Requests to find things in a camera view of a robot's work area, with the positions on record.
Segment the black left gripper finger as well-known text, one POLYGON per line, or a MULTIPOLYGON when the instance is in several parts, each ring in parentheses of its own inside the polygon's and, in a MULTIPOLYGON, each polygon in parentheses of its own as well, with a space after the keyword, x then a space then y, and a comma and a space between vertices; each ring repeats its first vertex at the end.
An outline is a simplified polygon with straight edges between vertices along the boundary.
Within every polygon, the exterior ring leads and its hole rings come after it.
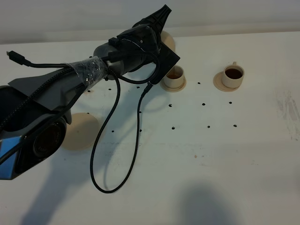
POLYGON ((144 22, 149 24, 157 35, 160 35, 171 11, 167 5, 164 5, 158 11, 144 18, 144 22))

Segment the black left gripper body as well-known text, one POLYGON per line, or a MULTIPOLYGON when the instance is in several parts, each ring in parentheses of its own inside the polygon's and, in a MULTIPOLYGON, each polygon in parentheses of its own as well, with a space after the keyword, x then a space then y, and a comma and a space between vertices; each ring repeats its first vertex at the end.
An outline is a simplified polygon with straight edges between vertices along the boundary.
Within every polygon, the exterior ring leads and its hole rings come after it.
POLYGON ((165 25, 165 20, 158 19, 156 17, 146 17, 133 25, 132 28, 135 28, 140 25, 147 25, 147 27, 151 28, 157 43, 158 49, 161 47, 161 32, 165 25))

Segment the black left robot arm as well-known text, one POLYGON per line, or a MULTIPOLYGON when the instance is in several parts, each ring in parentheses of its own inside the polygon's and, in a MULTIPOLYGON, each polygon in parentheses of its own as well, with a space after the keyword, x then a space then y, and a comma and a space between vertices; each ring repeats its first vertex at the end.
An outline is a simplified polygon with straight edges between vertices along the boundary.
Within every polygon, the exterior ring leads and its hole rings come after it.
POLYGON ((72 122, 71 107, 99 81, 124 80, 126 73, 154 63, 154 72, 141 83, 158 83, 163 77, 163 57, 170 53, 161 40, 170 13, 163 6, 79 62, 34 64, 8 52, 9 59, 20 65, 53 68, 53 72, 14 79, 1 87, 0 178, 12 180, 51 156, 72 122))

